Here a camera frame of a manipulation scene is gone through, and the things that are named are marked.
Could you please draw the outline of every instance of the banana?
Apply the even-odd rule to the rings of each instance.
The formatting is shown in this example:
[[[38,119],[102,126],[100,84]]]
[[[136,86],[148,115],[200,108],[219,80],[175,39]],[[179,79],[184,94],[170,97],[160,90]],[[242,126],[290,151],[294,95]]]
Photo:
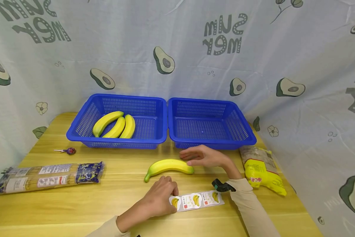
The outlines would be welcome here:
[[[103,137],[117,138],[120,136],[124,128],[125,128],[125,118],[119,117],[114,127],[109,132],[107,132],[107,134],[103,135]]]
[[[219,201],[218,201],[218,193],[217,193],[217,192],[213,192],[213,193],[212,193],[212,197],[213,197],[213,199],[215,200],[215,202],[219,202]]]
[[[196,205],[196,206],[200,206],[200,205],[199,205],[199,196],[198,196],[198,195],[194,195],[194,196],[193,196],[193,202],[195,202],[195,205]]]
[[[176,209],[178,209],[178,199],[177,199],[177,198],[172,199],[172,205],[173,205]]]
[[[131,115],[126,115],[125,120],[126,127],[125,130],[122,132],[120,138],[131,138],[135,130],[135,120]]]
[[[152,164],[148,169],[147,174],[145,176],[145,182],[147,183],[150,180],[150,177],[160,174],[161,172],[165,172],[167,170],[180,171],[186,174],[193,174],[193,172],[195,172],[193,167],[188,166],[182,160],[176,160],[176,159],[159,160],[154,164]]]
[[[123,116],[123,112],[121,112],[121,111],[111,112],[111,113],[108,113],[107,115],[104,115],[93,126],[93,129],[92,129],[93,135],[95,137],[100,137],[103,130],[106,128],[106,126],[108,124],[110,124],[111,122],[113,122],[114,120],[116,120],[122,116]]]

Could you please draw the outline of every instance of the flower print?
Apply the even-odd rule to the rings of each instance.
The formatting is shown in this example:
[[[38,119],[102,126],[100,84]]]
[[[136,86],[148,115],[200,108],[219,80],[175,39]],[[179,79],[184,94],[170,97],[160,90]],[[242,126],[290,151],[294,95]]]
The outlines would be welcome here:
[[[39,102],[36,104],[36,110],[40,115],[43,115],[45,112],[47,112],[48,110],[47,105],[48,104],[45,102]]]
[[[274,126],[270,126],[267,128],[268,132],[270,133],[270,136],[271,137],[277,137],[279,136],[279,130],[277,127],[274,127]]]

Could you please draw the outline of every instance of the blue plastic basket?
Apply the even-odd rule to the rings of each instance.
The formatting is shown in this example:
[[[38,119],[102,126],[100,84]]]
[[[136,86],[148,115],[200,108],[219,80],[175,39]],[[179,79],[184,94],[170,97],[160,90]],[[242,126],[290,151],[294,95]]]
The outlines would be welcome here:
[[[257,142],[238,106],[230,101],[171,98],[168,128],[177,148],[204,144],[235,150]]]
[[[105,114],[122,111],[135,120],[131,139],[102,138],[116,121],[109,124],[101,137],[94,137],[92,128]],[[167,139],[167,103],[162,98],[127,95],[94,94],[73,120],[67,132],[70,141],[87,147],[155,149]]]

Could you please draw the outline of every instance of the curtain backdrop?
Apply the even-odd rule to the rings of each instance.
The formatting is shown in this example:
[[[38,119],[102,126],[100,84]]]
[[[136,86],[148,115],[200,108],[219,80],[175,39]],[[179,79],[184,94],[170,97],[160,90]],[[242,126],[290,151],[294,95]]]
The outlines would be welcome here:
[[[0,171],[94,93],[235,102],[355,236],[355,0],[0,0]]]

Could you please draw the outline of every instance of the yellow bag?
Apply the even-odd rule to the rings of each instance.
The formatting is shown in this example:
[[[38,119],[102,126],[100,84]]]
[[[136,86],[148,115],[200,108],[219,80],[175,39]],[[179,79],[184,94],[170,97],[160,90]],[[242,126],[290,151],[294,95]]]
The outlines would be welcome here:
[[[246,178],[253,188],[259,188],[262,185],[277,194],[287,195],[272,159],[272,152],[251,145],[245,145],[239,148],[239,151],[245,167]]]

